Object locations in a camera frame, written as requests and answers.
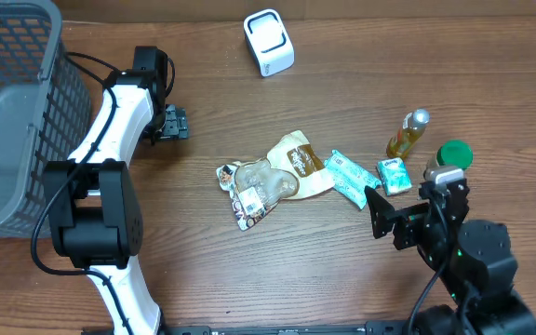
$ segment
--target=gray plastic basket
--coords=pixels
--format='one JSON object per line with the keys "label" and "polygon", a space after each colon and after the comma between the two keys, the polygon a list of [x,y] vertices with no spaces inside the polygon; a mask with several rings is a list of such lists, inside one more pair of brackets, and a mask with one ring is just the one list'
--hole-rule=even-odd
{"label": "gray plastic basket", "polygon": [[43,167],[65,159],[90,121],[90,97],[60,34],[50,1],[0,0],[0,237],[30,236],[45,204]]}

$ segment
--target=blue wrapper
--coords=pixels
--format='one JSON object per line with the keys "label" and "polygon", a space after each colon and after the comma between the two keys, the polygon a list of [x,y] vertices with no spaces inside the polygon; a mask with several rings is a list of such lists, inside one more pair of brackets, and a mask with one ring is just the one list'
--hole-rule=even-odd
{"label": "blue wrapper", "polygon": [[379,162],[378,171],[380,172],[380,178],[382,178],[383,189],[387,195],[403,193],[412,187],[409,172],[400,158]]}
{"label": "blue wrapper", "polygon": [[375,189],[382,185],[376,176],[337,150],[332,150],[332,157],[327,159],[324,165],[332,173],[334,189],[353,201],[360,209],[363,209],[368,202],[365,187]]}

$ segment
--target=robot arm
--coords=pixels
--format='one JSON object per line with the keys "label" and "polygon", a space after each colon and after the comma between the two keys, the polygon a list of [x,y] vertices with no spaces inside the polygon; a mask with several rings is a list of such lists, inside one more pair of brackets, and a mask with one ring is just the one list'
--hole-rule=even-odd
{"label": "robot arm", "polygon": [[[92,155],[88,163],[102,163],[105,159],[126,162],[129,167],[131,156],[136,149],[141,133],[154,116],[154,105],[150,91],[136,85],[115,85],[111,88],[117,99],[117,109],[113,122],[107,130],[99,150]],[[101,133],[102,127],[111,113],[111,95],[104,90],[99,115],[80,146],[69,158],[80,163],[86,156],[92,142]]]}
{"label": "robot arm", "polygon": [[[167,55],[156,47],[136,47],[133,70],[112,72],[105,80],[117,107],[95,152],[82,162],[101,134],[112,110],[105,89],[100,112],[80,146],[64,162],[49,162],[43,182],[47,201],[66,184],[67,176],[84,163],[74,182],[51,207],[48,217],[53,246],[76,268],[97,271],[110,279],[119,305],[134,334],[156,335],[162,312],[153,301],[138,261],[143,238],[140,206],[127,166],[141,138],[164,139],[167,118]],[[100,196],[100,207],[79,207],[75,200]],[[128,335],[110,290],[89,275],[114,322],[115,335]]]}
{"label": "robot arm", "polygon": [[417,247],[459,305],[413,315],[402,334],[536,335],[536,318],[513,287],[517,263],[508,230],[491,221],[463,222],[468,193],[464,172],[454,166],[426,171],[419,196],[429,202],[409,208],[395,210],[366,187],[374,237],[393,232],[396,249]]}

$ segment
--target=crinkled plastic bag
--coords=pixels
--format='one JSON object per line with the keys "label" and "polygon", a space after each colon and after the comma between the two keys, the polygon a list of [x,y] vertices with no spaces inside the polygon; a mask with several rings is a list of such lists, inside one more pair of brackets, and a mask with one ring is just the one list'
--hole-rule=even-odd
{"label": "crinkled plastic bag", "polygon": [[216,170],[229,192],[242,231],[256,225],[282,199],[304,199],[334,186],[330,172],[299,130],[284,136],[255,162],[233,162]]}
{"label": "crinkled plastic bag", "polygon": [[368,202],[365,187],[375,189],[382,185],[378,178],[337,150],[332,150],[332,157],[324,165],[332,173],[334,189],[353,201],[359,209]]}

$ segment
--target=white box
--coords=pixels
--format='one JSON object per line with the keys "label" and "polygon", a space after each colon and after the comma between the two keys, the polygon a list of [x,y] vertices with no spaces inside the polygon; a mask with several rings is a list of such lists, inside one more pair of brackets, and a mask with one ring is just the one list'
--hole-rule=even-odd
{"label": "white box", "polygon": [[273,9],[251,14],[243,22],[249,51],[264,77],[279,73],[295,61],[295,51],[280,15]]}

